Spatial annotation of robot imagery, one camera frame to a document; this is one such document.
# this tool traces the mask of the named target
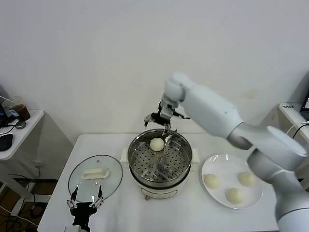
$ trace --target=computer mouse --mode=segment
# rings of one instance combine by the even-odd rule
[[[18,121],[15,124],[16,129],[19,129],[19,130],[25,128],[25,126],[26,126],[26,122],[25,121]]]
[[[5,151],[12,146],[13,135],[6,134],[0,137],[0,151]]]

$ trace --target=table leg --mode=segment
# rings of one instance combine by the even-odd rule
[[[26,200],[33,199],[32,193],[27,191],[27,189],[11,178],[9,173],[3,168],[0,169],[0,181]]]

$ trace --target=steamed bun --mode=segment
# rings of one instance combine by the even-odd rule
[[[214,174],[205,175],[204,182],[210,189],[217,189],[220,186],[220,179]]]
[[[164,148],[164,141],[161,138],[154,138],[150,141],[150,148],[153,151],[161,151]]]
[[[225,196],[232,204],[240,204],[243,202],[243,193],[238,188],[231,188],[225,192]]]
[[[252,187],[255,185],[255,177],[250,172],[242,172],[238,174],[239,182],[247,187]]]

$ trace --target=black cable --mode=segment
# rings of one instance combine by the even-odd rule
[[[37,167],[37,168],[38,168],[39,176],[40,176],[40,175],[41,175],[41,170],[40,170],[39,167]],[[21,176],[21,177],[23,177],[23,178],[25,178],[25,179],[28,179],[28,178],[25,177],[24,175],[19,175],[19,174],[9,174],[9,175]],[[28,186],[27,186],[27,190],[28,190],[28,191],[29,191],[30,183],[31,183],[32,181],[27,181],[27,182],[28,182]],[[32,208],[33,208],[33,206],[36,206],[36,204],[35,204],[35,194],[32,194],[32,195],[33,195],[33,198],[34,198],[34,199],[33,199],[33,205],[32,205],[32,207],[31,207],[30,209],[24,211],[24,212],[18,213],[19,216],[20,216],[21,214],[24,214],[24,213],[28,212],[28,211],[30,211],[30,216],[34,216],[33,218],[38,218],[38,217],[40,217],[41,215],[44,214],[44,211],[45,211],[45,209],[46,209],[46,205],[38,205],[38,206],[41,207],[41,209],[42,209],[41,212],[40,212],[39,214],[37,214],[37,215],[33,213],[33,209],[32,209]],[[10,220],[11,215],[5,216],[5,215],[1,215],[1,214],[0,214],[0,216],[7,217],[7,220],[3,221],[3,222],[0,224],[0,226],[1,226],[3,223],[6,222],[6,225],[5,225],[5,232],[8,232],[10,229],[12,229],[12,231],[14,231],[14,225],[15,225],[15,224],[18,224],[18,225],[19,225],[18,231],[21,230],[21,228],[22,228],[22,227],[21,227],[21,223],[17,221],[17,220],[19,219],[18,217],[16,217],[15,221],[13,221],[13,220]],[[13,222],[13,224],[12,224],[9,228],[8,228],[8,222]],[[25,231],[29,231],[29,232],[34,231],[35,228],[29,228],[29,225],[30,225],[30,223],[28,222],[28,225],[26,226]]]
[[[28,178],[25,177],[24,175],[19,175],[19,174],[9,174],[9,175],[21,176],[21,177],[23,177],[23,178],[25,178],[25,179],[28,179]],[[29,191],[30,182],[29,182],[29,181],[26,181],[26,182],[28,182],[27,190]],[[14,231],[14,225],[15,225],[15,224],[19,224],[19,229],[21,229],[21,226],[20,226],[21,224],[20,224],[20,222],[17,221],[17,220],[18,220],[18,217],[16,217],[15,221],[13,221],[13,224],[8,228],[8,222],[10,221],[10,217],[11,217],[11,215],[9,215],[9,216],[7,217],[7,220],[4,221],[4,222],[7,222],[6,225],[5,225],[5,232],[8,232],[10,229],[12,229],[12,230]]]
[[[9,175],[16,175],[16,176],[21,176],[21,177],[23,177],[23,178],[25,178],[25,179],[28,179],[27,177],[25,177],[24,175],[19,175],[19,174],[9,174]]]
[[[292,139],[293,139],[293,138],[295,138],[295,136],[296,136],[296,135],[297,135],[297,133],[300,131],[300,129],[302,129],[303,127],[308,126],[308,125],[309,125],[309,123],[308,123],[308,124],[305,124],[305,125],[300,126],[300,127],[296,130],[296,132],[295,132],[295,134],[293,135]]]
[[[7,133],[10,133],[14,128],[15,128],[15,126],[13,126],[8,132],[1,133],[0,135],[4,135],[4,134],[7,134]]]

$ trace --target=wall outlet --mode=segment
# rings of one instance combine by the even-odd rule
[[[38,166],[38,167],[44,166],[44,163],[41,160],[34,160],[33,163],[34,163],[34,166]]]

